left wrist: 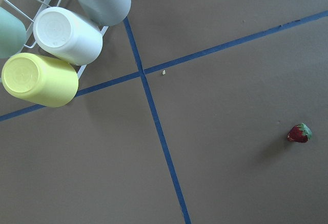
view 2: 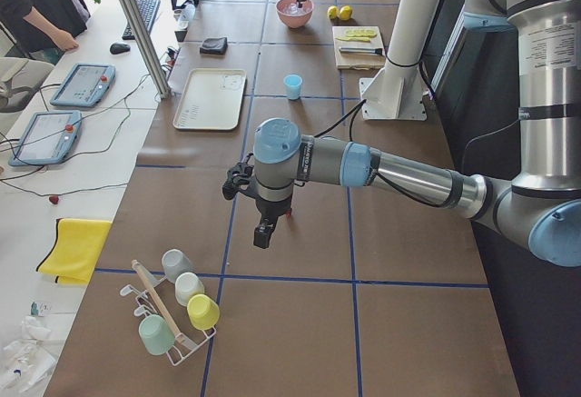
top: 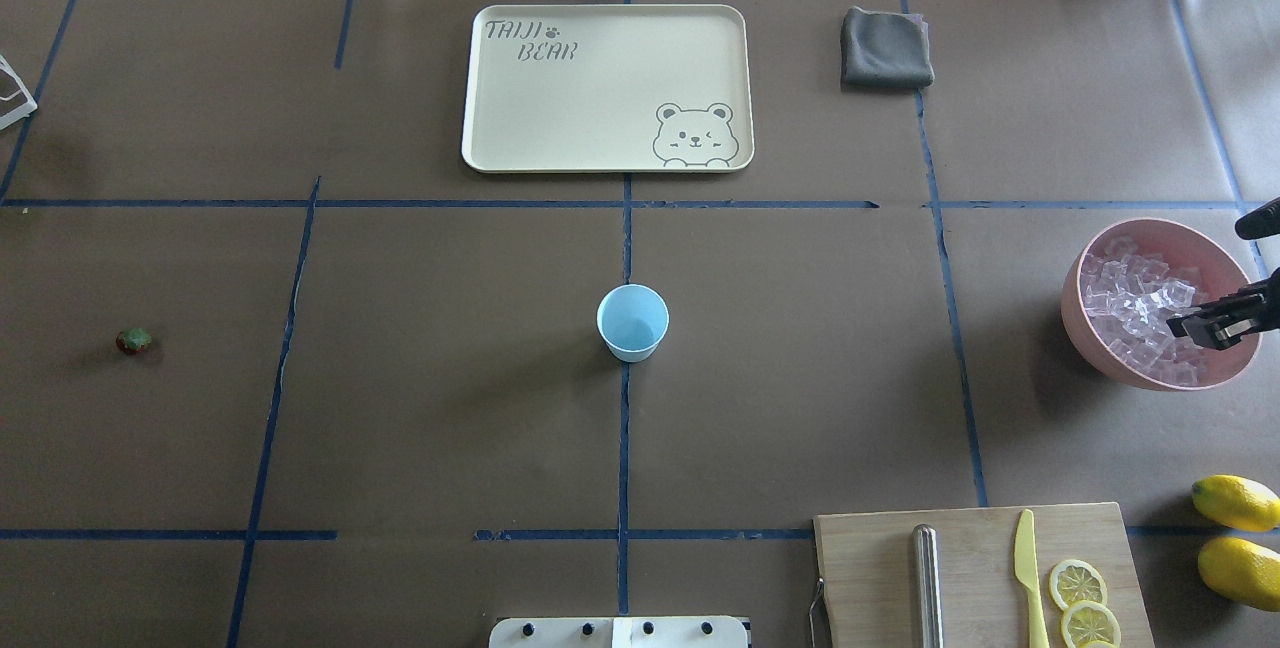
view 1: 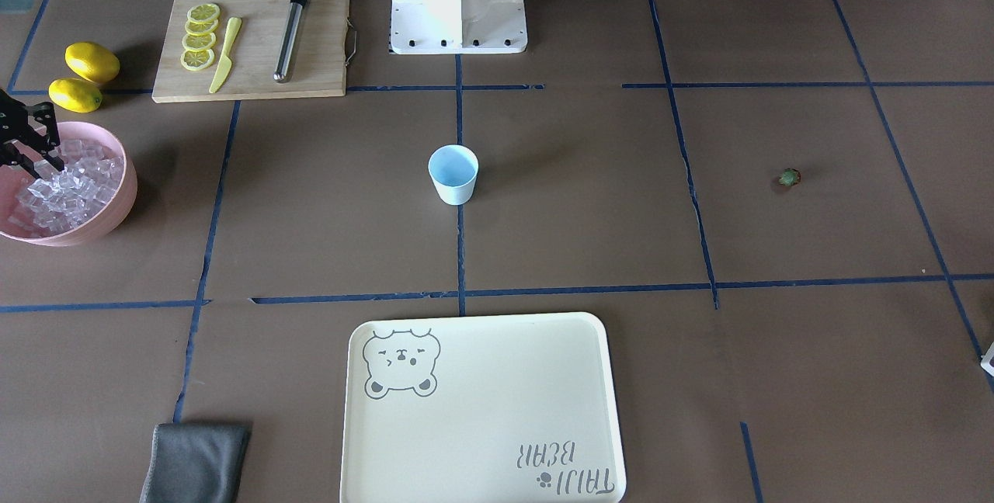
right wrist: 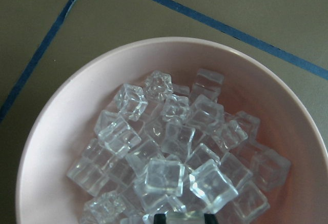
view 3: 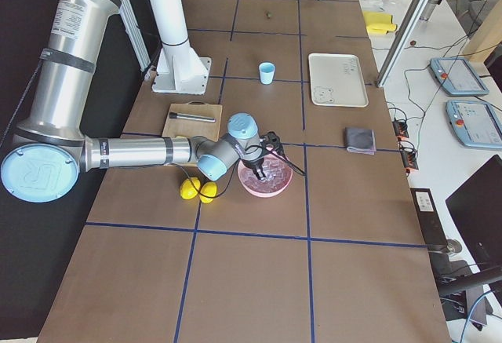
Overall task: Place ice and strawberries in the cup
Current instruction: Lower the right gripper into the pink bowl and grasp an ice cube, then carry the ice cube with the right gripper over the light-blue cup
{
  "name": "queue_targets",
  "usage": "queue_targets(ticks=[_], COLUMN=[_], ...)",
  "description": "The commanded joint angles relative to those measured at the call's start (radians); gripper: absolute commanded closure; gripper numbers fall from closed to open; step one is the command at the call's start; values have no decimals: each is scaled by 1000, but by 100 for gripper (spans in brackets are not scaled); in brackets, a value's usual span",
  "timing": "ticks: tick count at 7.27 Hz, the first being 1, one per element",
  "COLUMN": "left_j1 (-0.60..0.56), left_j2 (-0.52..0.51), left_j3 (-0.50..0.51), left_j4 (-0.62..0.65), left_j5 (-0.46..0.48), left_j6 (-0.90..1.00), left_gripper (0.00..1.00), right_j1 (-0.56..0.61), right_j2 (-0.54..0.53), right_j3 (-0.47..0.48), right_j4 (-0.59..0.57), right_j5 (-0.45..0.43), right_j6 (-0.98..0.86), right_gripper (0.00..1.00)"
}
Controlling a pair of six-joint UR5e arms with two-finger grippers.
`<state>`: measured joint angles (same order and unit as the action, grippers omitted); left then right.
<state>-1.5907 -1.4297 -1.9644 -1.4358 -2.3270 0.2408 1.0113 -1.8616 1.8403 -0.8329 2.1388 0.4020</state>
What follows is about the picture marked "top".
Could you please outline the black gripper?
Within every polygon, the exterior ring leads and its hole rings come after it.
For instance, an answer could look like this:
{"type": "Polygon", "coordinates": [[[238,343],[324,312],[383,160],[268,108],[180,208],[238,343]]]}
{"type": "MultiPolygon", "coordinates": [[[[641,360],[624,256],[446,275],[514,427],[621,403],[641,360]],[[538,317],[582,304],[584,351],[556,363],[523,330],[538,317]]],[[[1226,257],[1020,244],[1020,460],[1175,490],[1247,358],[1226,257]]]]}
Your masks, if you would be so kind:
{"type": "Polygon", "coordinates": [[[1217,351],[1239,344],[1244,336],[1277,330],[1279,280],[1276,269],[1265,280],[1251,284],[1256,296],[1230,296],[1194,306],[1188,315],[1169,318],[1166,325],[1175,338],[1189,338],[1202,348],[1217,351]]]}

